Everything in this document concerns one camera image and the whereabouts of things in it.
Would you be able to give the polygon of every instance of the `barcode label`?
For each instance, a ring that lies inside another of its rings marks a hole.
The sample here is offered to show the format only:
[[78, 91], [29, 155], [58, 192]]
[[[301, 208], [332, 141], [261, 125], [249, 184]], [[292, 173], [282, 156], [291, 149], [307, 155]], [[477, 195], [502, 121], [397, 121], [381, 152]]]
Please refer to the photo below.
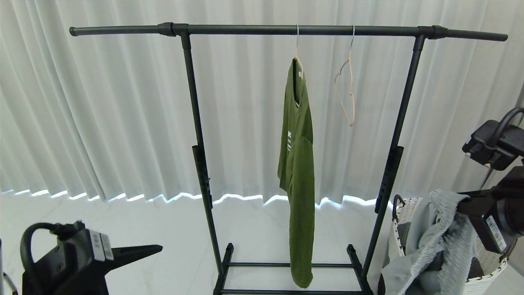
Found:
[[100, 233], [94, 230], [89, 230], [91, 236], [91, 246], [93, 247], [93, 257], [98, 261], [105, 261], [104, 247], [102, 246], [102, 239]]
[[488, 223], [489, 229], [492, 231], [492, 234], [495, 237], [495, 240], [497, 241], [499, 251], [504, 251], [507, 247], [507, 244], [504, 240], [504, 237], [502, 236], [502, 233], [500, 232], [500, 229], [498, 229], [497, 223], [495, 222], [493, 215], [489, 216], [486, 219], [486, 222]]
[[104, 247], [105, 258], [107, 260], [115, 260], [113, 251], [111, 250], [111, 244], [109, 243], [109, 236], [100, 234], [100, 237], [102, 238], [102, 246]]

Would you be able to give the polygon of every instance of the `green long-sleeve shirt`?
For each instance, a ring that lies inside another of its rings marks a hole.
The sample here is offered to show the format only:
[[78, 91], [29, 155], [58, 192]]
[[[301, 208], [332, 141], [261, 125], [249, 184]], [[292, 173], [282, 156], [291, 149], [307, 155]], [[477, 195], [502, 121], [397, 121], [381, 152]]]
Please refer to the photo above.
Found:
[[291, 63], [284, 99], [278, 177], [288, 193], [289, 255], [293, 281], [307, 288], [313, 279], [311, 259], [315, 227], [313, 127], [308, 91], [300, 62]]

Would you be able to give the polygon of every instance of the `rack base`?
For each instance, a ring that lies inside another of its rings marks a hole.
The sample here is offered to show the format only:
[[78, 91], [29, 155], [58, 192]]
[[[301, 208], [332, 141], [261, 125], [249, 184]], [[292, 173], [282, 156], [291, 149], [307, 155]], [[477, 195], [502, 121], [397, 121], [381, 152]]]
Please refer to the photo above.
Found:
[[324, 294], [324, 295], [373, 295], [367, 282], [367, 278], [362, 276], [362, 265], [358, 260], [357, 252], [353, 245], [347, 245], [346, 251], [350, 257], [349, 264], [313, 264], [315, 268], [353, 268], [360, 284], [360, 291], [313, 291], [313, 290], [249, 290], [249, 289], [224, 289], [227, 272], [230, 267], [290, 267], [289, 263], [279, 262], [231, 262], [235, 248], [229, 243], [222, 260], [223, 275], [216, 280], [213, 295], [222, 294]]

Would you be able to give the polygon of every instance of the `gray sweater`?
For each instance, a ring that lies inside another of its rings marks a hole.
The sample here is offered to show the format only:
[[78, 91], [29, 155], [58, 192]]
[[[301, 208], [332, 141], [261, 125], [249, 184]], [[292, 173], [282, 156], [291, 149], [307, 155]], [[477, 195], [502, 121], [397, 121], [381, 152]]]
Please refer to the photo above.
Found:
[[421, 201], [409, 228], [406, 256], [382, 269], [386, 295], [463, 293], [476, 238], [467, 216], [456, 212], [466, 197], [438, 189]]

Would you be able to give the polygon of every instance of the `clothes rack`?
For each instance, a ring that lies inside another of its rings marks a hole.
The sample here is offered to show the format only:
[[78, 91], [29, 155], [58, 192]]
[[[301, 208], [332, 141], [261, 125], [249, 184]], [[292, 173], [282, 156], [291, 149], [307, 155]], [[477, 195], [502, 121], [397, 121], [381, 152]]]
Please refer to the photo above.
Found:
[[505, 34], [486, 33], [480, 31], [452, 30], [442, 26], [300, 26], [301, 35], [331, 35], [331, 36], [405, 36], [414, 37], [413, 54], [409, 66], [404, 92], [391, 139], [391, 146], [384, 168], [384, 174], [377, 197], [375, 212], [377, 218], [375, 227], [369, 242], [364, 266], [361, 265], [353, 245], [347, 247], [347, 254], [351, 263], [348, 264], [313, 264], [316, 268], [353, 268], [358, 278], [361, 291], [311, 291], [311, 290], [238, 290], [224, 289], [227, 272], [230, 267], [289, 267], [287, 263], [265, 263], [265, 262], [231, 262], [233, 255], [233, 244], [227, 245], [224, 258], [220, 255], [220, 249], [216, 237], [215, 225], [212, 214], [212, 199], [209, 186], [208, 167], [206, 164], [204, 139], [202, 136], [202, 124], [200, 121], [200, 110], [197, 97], [197, 86], [193, 69], [193, 57], [191, 55], [190, 35], [296, 35], [296, 25], [190, 25], [162, 23], [151, 26], [111, 26], [111, 27], [71, 27], [69, 32], [72, 36], [81, 35], [109, 35], [109, 34], [161, 34], [170, 37], [180, 36], [184, 51], [185, 67], [188, 76], [189, 94], [193, 110], [194, 125], [196, 131], [196, 145], [193, 146], [193, 155], [196, 171], [199, 178], [202, 199], [204, 201], [205, 214], [211, 236], [211, 243], [215, 256], [218, 278], [213, 295], [220, 294], [358, 294], [372, 295], [373, 292], [367, 282], [367, 273], [373, 258], [380, 228], [384, 220], [387, 204], [391, 197], [391, 190], [395, 182], [400, 159], [404, 148], [399, 146], [400, 132], [406, 116], [409, 98], [415, 74], [420, 60], [420, 55], [426, 39], [461, 38], [490, 41], [505, 41]]

